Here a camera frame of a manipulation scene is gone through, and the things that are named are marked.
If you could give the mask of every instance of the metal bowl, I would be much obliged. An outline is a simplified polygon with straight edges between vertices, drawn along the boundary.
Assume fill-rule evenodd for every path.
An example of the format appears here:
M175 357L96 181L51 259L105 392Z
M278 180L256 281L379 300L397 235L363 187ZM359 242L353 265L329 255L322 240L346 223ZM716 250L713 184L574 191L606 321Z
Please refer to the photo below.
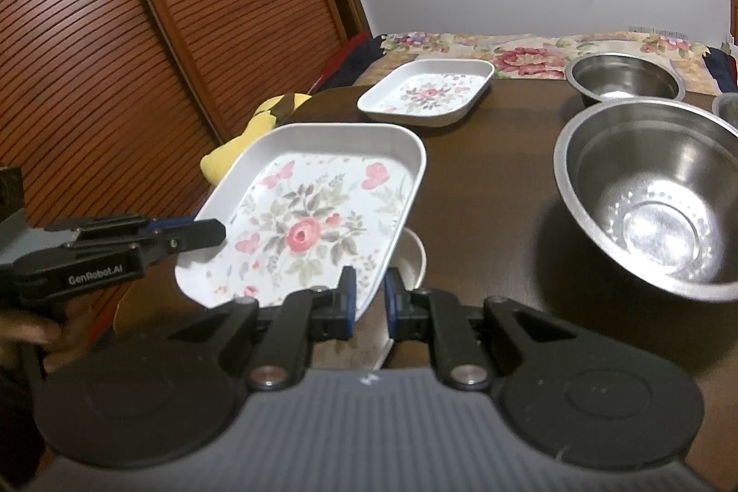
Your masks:
M672 71L623 53L585 55L566 67L566 79L590 106L630 97L684 99L684 81Z
M712 112L734 128L738 128L738 94L726 93L716 96L712 102Z
M553 151L584 232L669 293L738 299L738 130L691 105L625 99L585 109Z

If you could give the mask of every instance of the human hand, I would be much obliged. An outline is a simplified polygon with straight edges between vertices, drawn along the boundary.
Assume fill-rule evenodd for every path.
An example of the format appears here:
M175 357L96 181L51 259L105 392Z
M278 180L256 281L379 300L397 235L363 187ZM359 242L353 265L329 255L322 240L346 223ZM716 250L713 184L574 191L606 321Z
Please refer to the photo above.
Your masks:
M0 310L0 367L19 367L18 343L37 344L48 354L43 368L51 373L71 363L87 351L87 331L91 324L89 297L78 296L65 305L66 321L57 324L23 310Z

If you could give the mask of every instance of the floral bedspread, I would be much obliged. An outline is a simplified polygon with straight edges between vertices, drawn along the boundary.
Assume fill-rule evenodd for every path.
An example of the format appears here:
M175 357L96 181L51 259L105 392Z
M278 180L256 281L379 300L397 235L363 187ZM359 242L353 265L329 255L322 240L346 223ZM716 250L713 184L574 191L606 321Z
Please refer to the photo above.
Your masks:
M614 51L641 56L670 67L694 93L720 94L702 57L706 45L658 34L612 32L551 37L534 34L474 36L409 32L388 34L382 43L385 55L359 77L356 84L375 84L393 69L418 58L452 57L486 59L497 67L496 78L563 79L572 59Z

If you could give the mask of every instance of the white floral tray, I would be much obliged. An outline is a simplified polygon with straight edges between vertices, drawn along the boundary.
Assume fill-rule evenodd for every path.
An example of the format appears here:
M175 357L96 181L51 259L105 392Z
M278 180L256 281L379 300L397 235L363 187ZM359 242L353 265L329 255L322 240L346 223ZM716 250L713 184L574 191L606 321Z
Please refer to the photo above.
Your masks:
M470 111L493 75L480 59L418 59L368 89L357 107L377 121L447 126Z
M238 296L281 304L357 270L357 319L374 298L425 172L426 153L390 124L293 124L239 157L196 219L219 219L216 249L179 255L177 284L211 308Z

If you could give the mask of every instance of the screw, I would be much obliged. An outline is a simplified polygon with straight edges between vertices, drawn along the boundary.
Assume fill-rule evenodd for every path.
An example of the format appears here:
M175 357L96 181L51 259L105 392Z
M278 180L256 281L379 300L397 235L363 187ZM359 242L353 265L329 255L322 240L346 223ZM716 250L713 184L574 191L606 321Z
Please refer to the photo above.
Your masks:
M287 370L277 365L262 365L251 370L250 378L254 384L271 388L287 379Z
M479 365L457 365L451 370L451 377L459 384L474 385L487 379L487 370Z

